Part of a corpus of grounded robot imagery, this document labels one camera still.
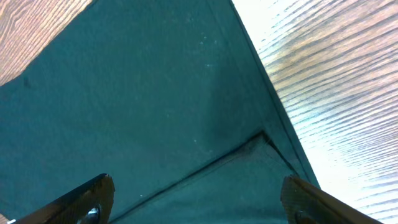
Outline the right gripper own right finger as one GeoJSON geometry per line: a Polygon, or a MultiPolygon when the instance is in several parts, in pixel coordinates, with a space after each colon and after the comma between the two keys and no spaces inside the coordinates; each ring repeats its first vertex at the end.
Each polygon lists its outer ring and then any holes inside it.
{"type": "Polygon", "coordinates": [[[289,224],[382,224],[294,175],[284,178],[280,201],[289,224]]]}

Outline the black t-shirt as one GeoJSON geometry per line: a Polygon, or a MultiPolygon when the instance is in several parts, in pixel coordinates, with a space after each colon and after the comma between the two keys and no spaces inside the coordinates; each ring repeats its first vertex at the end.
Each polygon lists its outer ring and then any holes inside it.
{"type": "Polygon", "coordinates": [[[285,223],[317,179],[230,1],[96,1],[1,87],[1,213],[93,177],[116,223],[285,223]]]}

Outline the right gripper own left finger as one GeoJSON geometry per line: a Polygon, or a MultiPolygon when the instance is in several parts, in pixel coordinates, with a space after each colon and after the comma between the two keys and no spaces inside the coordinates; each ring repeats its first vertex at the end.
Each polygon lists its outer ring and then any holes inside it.
{"type": "Polygon", "coordinates": [[[114,203],[114,182],[100,174],[35,212],[18,224],[107,224],[114,203]]]}

